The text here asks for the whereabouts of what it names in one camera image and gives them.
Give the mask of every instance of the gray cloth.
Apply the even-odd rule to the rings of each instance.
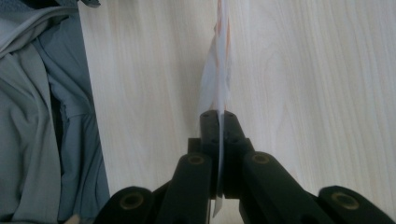
[[[43,33],[34,45],[46,65],[52,94],[61,102],[59,219],[96,217],[109,192],[78,14]]]
[[[29,44],[74,8],[0,15],[0,223],[56,223],[61,170],[46,70]]]

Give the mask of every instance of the screw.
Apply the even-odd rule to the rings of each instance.
[[[332,194],[332,200],[348,210],[356,210],[360,206],[355,198],[340,191]]]

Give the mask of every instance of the wood grain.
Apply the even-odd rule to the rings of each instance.
[[[172,177],[216,1],[79,5],[112,193]],[[230,1],[231,99],[256,150],[308,191],[354,189],[396,220],[396,1]],[[241,223],[227,203],[219,223]]]

